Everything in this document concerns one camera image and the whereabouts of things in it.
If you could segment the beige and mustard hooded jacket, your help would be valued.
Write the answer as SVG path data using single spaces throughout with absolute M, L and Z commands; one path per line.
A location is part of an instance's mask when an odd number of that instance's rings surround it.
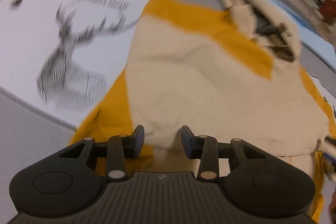
M 266 0 L 229 0 L 224 11 L 180 0 L 150 0 L 127 64 L 75 131 L 107 141 L 145 129 L 136 171 L 196 171 L 178 130 L 220 142 L 240 138 L 303 170 L 314 181 L 310 207 L 323 208 L 323 154 L 335 154 L 335 99 L 299 62 L 295 24 Z

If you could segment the grey patterned bed cover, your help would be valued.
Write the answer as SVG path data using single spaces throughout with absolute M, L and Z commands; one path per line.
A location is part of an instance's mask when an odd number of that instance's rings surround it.
M 197 179 L 199 159 L 190 160 L 196 171 L 131 170 L 129 162 L 139 157 L 126 159 L 127 180 L 110 181 L 109 139 L 71 142 L 125 68 L 149 1 L 1 0 L 1 87 L 75 128 L 66 148 L 11 180 L 17 221 L 316 223 L 309 215 L 313 179 L 240 138 L 217 140 L 219 178 L 213 182 Z M 231 6 L 229 0 L 218 0 L 219 8 L 180 1 L 218 11 Z

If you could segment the dark red plush toy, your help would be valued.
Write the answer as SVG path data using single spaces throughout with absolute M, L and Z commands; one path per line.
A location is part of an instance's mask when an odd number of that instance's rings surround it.
M 335 21 L 336 6 L 335 0 L 325 0 L 320 7 L 319 12 L 323 16 L 323 21 L 328 25 L 332 25 Z

